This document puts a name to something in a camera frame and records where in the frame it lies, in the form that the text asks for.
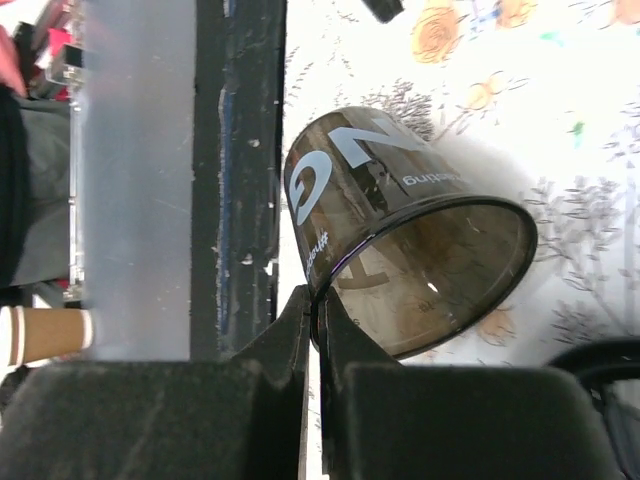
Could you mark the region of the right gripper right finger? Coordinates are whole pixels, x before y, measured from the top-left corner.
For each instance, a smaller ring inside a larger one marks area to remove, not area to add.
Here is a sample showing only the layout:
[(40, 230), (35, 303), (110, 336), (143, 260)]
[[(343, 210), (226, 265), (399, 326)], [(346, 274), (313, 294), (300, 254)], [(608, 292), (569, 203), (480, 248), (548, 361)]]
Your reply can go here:
[(333, 479), (616, 479), (591, 401), (543, 368), (405, 366), (336, 295), (317, 308), (323, 469)]

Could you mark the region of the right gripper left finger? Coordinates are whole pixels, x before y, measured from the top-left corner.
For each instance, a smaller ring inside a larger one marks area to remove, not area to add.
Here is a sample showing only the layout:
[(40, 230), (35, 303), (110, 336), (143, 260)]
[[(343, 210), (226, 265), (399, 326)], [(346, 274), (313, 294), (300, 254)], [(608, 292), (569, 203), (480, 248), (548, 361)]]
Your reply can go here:
[(1, 431), (5, 479), (295, 479), (309, 294), (224, 362), (72, 362), (33, 373)]

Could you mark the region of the black cup lid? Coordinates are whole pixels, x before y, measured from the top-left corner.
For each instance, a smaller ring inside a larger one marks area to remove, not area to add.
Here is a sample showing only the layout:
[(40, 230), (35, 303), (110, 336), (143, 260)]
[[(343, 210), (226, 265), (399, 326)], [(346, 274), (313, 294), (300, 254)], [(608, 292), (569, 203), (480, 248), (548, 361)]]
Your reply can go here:
[(618, 465), (639, 477), (639, 338), (582, 344), (548, 362), (575, 376), (600, 413)]

